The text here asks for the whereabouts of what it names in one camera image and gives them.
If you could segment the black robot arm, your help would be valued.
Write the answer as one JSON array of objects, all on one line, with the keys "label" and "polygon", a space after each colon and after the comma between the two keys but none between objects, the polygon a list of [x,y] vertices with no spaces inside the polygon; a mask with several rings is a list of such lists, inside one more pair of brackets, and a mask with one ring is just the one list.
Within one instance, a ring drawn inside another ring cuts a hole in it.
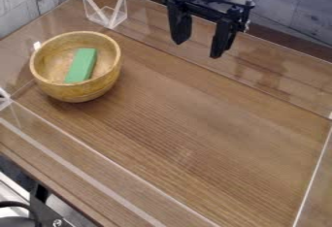
[{"label": "black robot arm", "polygon": [[236,34],[245,32],[250,24],[253,0],[163,0],[171,39],[177,45],[186,42],[192,35],[192,17],[200,16],[216,23],[210,57],[220,58],[230,49]]}]

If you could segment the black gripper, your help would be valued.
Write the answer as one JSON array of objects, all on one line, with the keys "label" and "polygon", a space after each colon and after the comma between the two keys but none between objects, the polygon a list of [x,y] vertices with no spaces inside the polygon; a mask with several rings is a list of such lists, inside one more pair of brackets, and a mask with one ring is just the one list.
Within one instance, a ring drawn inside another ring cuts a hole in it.
[{"label": "black gripper", "polygon": [[253,0],[174,0],[184,5],[170,3],[169,25],[173,41],[177,45],[182,44],[192,34],[192,13],[200,17],[217,22],[216,34],[212,42],[210,57],[218,58],[230,49],[237,29],[245,32],[250,23],[250,11],[256,7]]}]

